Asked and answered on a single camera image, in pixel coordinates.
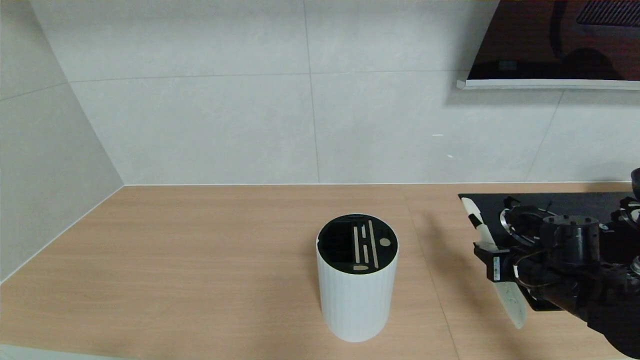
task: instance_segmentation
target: white tile wall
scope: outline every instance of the white tile wall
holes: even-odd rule
[[[561,91],[468,92],[456,78],[313,75],[321,182],[523,181]]]
[[[529,181],[629,181],[640,167],[640,92],[567,90]]]
[[[302,0],[32,0],[69,81],[308,72]]]
[[[318,172],[329,183],[580,181],[640,166],[604,150],[631,132],[584,131],[600,148],[586,152],[556,135],[631,119],[634,94],[622,106],[617,93],[586,92],[571,106],[568,92],[551,123],[558,91],[452,89],[497,1],[32,2],[128,184],[309,183]]]
[[[311,71],[471,69],[497,4],[306,0]]]
[[[0,101],[2,279],[117,190],[68,84]]]
[[[121,187],[27,1],[2,1],[0,280]]]
[[[31,5],[2,0],[0,99],[66,83]]]
[[[318,181],[308,75],[73,87],[126,184]]]

